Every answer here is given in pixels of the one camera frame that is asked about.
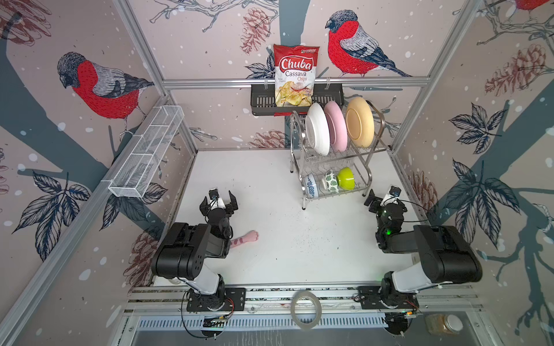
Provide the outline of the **steel two-tier dish rack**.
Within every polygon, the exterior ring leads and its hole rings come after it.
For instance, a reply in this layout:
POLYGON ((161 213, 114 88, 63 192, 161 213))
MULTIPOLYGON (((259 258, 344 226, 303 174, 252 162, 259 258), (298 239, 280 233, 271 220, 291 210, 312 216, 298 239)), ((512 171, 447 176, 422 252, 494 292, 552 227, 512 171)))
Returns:
POLYGON ((298 176, 302 189, 302 210, 305 210, 308 203, 322 200, 325 198, 338 197, 349 193, 362 193, 367 196, 373 182, 372 170, 369 163, 374 154, 387 151, 388 147, 382 140, 382 134, 385 129, 385 116, 378 110, 369 100, 366 100, 370 108, 372 108, 373 118, 375 122, 375 137, 372 145, 369 148, 356 146, 349 138, 348 146, 344 152, 334 152, 330 146, 330 151, 327 156, 321 156, 310 146, 307 140, 305 129, 305 118, 307 114, 300 115, 294 111, 290 115, 290 132, 292 135, 297 134, 299 137, 298 144, 290 144, 290 172, 298 176), (343 190, 339 187, 339 193, 332 194, 323 190, 322 178, 328 170, 333 170, 336 175, 344 167, 349 167, 353 171, 356 182, 354 190, 343 190), (319 198, 308 199, 306 196, 303 178, 313 173, 317 181, 319 189, 319 198))

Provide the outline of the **pink plate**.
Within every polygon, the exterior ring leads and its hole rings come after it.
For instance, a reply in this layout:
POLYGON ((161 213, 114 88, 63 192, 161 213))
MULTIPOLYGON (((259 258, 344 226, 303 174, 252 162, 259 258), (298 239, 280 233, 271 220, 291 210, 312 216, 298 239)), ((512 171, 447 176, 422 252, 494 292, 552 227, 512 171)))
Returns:
POLYGON ((330 134, 330 145, 334 152, 344 152, 348 146, 348 132, 343 113, 335 101, 328 102, 324 107, 330 134))

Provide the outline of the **yellow bear plate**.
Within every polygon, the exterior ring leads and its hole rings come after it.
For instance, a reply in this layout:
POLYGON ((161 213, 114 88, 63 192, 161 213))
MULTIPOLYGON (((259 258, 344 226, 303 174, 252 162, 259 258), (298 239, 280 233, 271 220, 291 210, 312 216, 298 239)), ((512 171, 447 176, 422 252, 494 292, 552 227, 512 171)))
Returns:
POLYGON ((346 110, 346 128, 350 140, 358 147, 369 148, 375 137, 372 108, 362 97, 353 98, 346 110))

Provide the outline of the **white patterned plate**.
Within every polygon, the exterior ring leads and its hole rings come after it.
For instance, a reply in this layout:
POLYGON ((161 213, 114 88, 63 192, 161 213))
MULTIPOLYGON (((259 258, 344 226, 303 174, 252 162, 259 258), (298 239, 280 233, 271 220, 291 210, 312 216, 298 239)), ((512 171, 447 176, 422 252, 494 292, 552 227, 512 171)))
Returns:
POLYGON ((330 133, 325 112, 320 104, 314 103, 308 109, 305 129, 310 146, 317 154, 327 156, 330 151, 330 133))

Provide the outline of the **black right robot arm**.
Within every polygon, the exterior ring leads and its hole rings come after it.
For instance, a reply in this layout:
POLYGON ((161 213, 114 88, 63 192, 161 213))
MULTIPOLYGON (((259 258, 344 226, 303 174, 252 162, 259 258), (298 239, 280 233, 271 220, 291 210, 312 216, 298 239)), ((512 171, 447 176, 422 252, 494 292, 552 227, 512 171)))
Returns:
POLYGON ((480 261, 454 226, 417 224, 412 231, 402 230, 408 209, 400 194, 401 189, 392 185, 383 198, 370 190, 364 202, 376 216, 379 249, 385 254, 414 253, 419 257, 409 268, 385 274, 379 289, 381 303, 390 309, 403 303, 414 307, 415 295, 424 289, 480 281, 480 261))

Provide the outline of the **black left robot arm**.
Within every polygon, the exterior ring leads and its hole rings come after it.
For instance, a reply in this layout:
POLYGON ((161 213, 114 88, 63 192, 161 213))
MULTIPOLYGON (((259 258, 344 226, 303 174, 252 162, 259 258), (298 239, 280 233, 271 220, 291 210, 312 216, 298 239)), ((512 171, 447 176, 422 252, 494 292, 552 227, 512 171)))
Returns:
POLYGON ((151 260, 153 275, 176 279, 190 288, 189 307, 195 311, 219 311, 235 305, 223 277, 204 265, 204 260, 227 257, 234 238, 230 218, 238 209, 232 193, 225 202, 217 189, 210 190, 199 206, 204 222, 175 222, 151 260))

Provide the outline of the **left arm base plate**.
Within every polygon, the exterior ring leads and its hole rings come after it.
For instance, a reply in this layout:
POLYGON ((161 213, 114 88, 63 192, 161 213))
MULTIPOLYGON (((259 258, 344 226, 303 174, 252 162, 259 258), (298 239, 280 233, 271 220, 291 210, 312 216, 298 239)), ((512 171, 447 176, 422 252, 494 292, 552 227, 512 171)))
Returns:
POLYGON ((184 305, 187 312, 232 312, 243 311, 245 301, 245 288, 225 288, 214 295, 200 295, 190 289, 184 305))

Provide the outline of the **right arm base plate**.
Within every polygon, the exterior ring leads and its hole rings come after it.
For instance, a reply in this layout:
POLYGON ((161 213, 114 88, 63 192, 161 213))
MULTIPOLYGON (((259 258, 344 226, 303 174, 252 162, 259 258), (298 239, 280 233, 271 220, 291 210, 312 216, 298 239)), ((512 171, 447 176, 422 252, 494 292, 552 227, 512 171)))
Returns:
POLYGON ((359 286, 353 300, 360 303, 362 308, 366 310, 419 309, 415 294, 405 294, 395 290, 386 293, 381 286, 376 285, 359 286))

